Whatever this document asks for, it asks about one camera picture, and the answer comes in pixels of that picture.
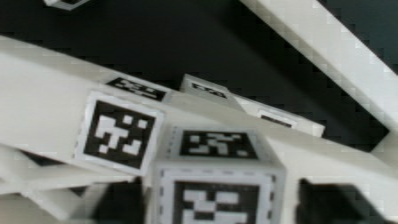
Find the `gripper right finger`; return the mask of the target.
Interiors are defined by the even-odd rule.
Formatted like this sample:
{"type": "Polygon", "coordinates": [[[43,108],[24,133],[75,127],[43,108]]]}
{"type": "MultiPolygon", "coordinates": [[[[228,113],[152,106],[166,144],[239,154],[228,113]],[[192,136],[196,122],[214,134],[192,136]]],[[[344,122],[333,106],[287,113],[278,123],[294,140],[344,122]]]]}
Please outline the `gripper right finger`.
{"type": "Polygon", "coordinates": [[[297,224],[391,224],[358,187],[299,182],[297,224]]]}

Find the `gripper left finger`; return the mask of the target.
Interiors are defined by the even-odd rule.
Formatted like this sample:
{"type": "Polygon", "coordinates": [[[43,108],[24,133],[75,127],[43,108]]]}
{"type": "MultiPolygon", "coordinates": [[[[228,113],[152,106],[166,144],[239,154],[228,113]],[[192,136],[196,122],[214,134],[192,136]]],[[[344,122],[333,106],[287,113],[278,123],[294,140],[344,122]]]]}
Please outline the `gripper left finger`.
{"type": "Polygon", "coordinates": [[[95,224],[145,224],[143,179],[132,182],[97,183],[73,189],[82,204],[73,211],[75,219],[95,224]]]}

